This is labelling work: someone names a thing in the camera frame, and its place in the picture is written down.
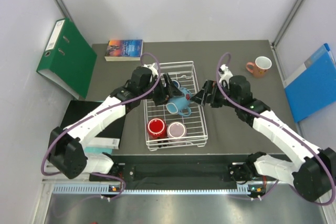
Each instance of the white wire rack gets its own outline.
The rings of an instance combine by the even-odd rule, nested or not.
[[[168,73],[172,80],[177,80],[182,87],[190,90],[192,94],[199,91],[196,71],[193,61],[161,63],[161,80],[164,83],[163,74]],[[159,148],[174,148],[186,146],[203,147],[208,139],[208,132],[205,123],[204,111],[201,106],[196,103],[189,105],[191,108],[190,116],[180,116],[178,114],[170,114],[165,105],[155,106],[153,101],[144,101],[144,117],[145,127],[148,121],[153,118],[163,119],[167,126],[172,122],[181,122],[186,126],[187,135],[179,137],[172,141],[171,138],[162,138],[160,140],[151,140],[146,131],[146,145],[150,151],[156,151]]]

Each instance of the blue folder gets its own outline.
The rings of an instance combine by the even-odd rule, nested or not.
[[[297,77],[285,83],[286,96],[295,122],[336,101],[336,67],[328,44],[320,47],[300,66]]]

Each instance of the red object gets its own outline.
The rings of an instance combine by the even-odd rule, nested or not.
[[[167,125],[160,118],[154,118],[147,124],[147,132],[152,139],[166,138]]]

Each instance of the white wall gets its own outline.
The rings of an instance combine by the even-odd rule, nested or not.
[[[306,0],[278,46],[286,77],[323,43],[336,54],[335,0]],[[318,111],[300,124],[305,136],[321,147],[336,150],[336,103]]]
[[[272,41],[295,0],[64,0],[90,43]]]
[[[50,131],[70,96],[37,74],[57,19],[53,0],[0,0],[0,223],[28,223]]]

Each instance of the table top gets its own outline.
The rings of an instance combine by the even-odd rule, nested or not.
[[[126,80],[130,79],[132,71],[140,64],[138,61],[106,62],[106,47],[107,44],[92,45],[97,53],[97,61],[87,95],[88,101],[104,100],[115,88],[124,85]],[[229,67],[233,75],[246,76],[254,98],[262,100],[284,123],[296,129],[269,41],[147,42],[144,43],[143,51],[154,54],[161,63],[194,61],[199,87],[203,86],[205,80],[215,79],[219,58],[225,52],[231,52]],[[270,71],[262,79],[255,79],[245,68],[247,62],[253,62],[258,56],[266,56],[272,60]],[[150,57],[145,60],[145,63],[151,62]],[[113,150],[113,154],[250,154],[257,151],[268,154],[281,153],[269,139],[238,119],[234,109],[212,109],[206,106],[204,114],[208,130],[208,141],[204,147],[166,148],[151,152],[145,143],[142,102],[127,115],[120,149]]]

